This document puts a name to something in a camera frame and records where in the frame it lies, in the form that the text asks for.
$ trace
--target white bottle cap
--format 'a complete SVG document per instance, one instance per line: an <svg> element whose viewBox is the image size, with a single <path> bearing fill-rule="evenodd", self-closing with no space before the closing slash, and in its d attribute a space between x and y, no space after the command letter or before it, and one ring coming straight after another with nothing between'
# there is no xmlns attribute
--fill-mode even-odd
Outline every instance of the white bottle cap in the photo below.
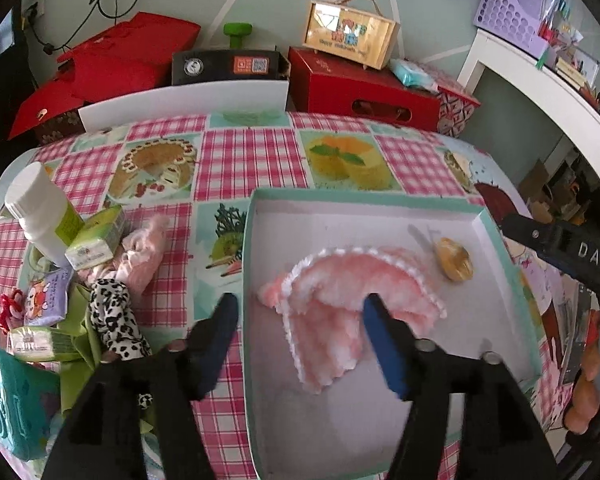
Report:
<svg viewBox="0 0 600 480"><path fill-rule="evenodd" d="M40 208L53 183L46 174L45 167L33 162L13 179L4 196L4 205L17 220L34 213Z"/></svg>

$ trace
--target round yellow object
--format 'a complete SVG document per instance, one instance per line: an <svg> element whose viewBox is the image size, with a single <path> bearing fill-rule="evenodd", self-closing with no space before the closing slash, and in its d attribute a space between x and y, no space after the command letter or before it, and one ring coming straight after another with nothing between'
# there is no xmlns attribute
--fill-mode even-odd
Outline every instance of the round yellow object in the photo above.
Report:
<svg viewBox="0 0 600 480"><path fill-rule="evenodd" d="M440 238L436 243L436 255L440 267L454 282L464 282L474 276L474 264L468 251L450 238Z"/></svg>

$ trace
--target pink fluffy cloth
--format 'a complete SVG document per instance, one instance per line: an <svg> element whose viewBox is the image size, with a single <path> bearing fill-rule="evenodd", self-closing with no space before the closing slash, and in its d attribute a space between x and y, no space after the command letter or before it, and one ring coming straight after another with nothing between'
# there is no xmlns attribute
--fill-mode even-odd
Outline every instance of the pink fluffy cloth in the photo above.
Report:
<svg viewBox="0 0 600 480"><path fill-rule="evenodd" d="M395 319L423 337L446 317L437 289L429 269L406 249L324 249L264 285L258 299L282 314L298 378L317 394L360 359L369 294L378 293Z"/></svg>
<svg viewBox="0 0 600 480"><path fill-rule="evenodd" d="M123 238L113 260L81 270L79 277L87 285L92 285L99 278L119 280L129 289L131 305L140 305L142 293L162 262L169 222L165 215L151 217L145 227Z"/></svg>

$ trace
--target cake picture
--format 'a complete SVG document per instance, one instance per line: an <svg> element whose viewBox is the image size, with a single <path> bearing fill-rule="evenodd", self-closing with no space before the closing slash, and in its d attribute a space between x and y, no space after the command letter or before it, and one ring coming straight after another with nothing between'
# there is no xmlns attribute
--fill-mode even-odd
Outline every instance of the cake picture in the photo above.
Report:
<svg viewBox="0 0 600 480"><path fill-rule="evenodd" d="M113 202L171 196L189 188L198 150L193 140L160 138L128 144L109 184Z"/></svg>
<svg viewBox="0 0 600 480"><path fill-rule="evenodd" d="M399 190L373 137L301 132L314 184L323 189Z"/></svg>

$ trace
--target patterned box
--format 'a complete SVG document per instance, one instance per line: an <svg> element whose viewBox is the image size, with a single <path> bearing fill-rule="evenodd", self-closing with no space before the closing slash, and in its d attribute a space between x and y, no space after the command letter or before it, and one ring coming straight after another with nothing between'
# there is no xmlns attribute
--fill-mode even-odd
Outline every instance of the patterned box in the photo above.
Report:
<svg viewBox="0 0 600 480"><path fill-rule="evenodd" d="M469 94L464 87L451 76L426 63L417 63L438 83L440 94L440 114L438 133L449 137L458 137L480 101Z"/></svg>

